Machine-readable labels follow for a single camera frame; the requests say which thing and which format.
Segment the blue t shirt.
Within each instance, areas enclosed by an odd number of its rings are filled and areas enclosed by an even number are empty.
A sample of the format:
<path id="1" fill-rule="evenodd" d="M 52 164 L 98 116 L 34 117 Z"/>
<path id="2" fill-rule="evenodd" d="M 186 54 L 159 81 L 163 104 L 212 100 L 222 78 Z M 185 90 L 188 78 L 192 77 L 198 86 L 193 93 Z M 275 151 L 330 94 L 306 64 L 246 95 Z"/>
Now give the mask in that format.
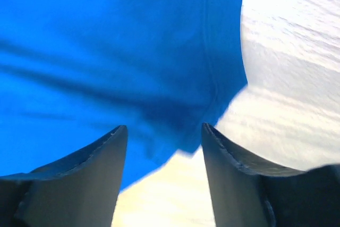
<path id="1" fill-rule="evenodd" d="M 118 125 L 122 187 L 193 153 L 246 85 L 242 0 L 1 0 L 1 175 Z"/>

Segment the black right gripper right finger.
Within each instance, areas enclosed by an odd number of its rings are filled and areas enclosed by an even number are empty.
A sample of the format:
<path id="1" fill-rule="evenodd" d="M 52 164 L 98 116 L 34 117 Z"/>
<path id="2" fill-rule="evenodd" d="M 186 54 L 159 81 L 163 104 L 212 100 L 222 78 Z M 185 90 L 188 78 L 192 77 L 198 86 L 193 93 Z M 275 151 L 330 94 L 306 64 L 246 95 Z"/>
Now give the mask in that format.
<path id="1" fill-rule="evenodd" d="M 217 226 L 339 226 L 339 165 L 300 171 L 201 128 Z"/>

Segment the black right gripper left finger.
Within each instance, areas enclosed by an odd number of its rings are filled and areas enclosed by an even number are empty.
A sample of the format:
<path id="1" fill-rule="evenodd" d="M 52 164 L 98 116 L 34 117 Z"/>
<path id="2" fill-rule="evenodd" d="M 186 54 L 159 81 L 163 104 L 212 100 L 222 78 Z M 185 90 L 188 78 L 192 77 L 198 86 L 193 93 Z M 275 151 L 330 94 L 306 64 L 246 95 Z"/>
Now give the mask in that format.
<path id="1" fill-rule="evenodd" d="M 120 125 L 30 173 L 1 177 L 1 226 L 111 226 L 127 132 Z"/>

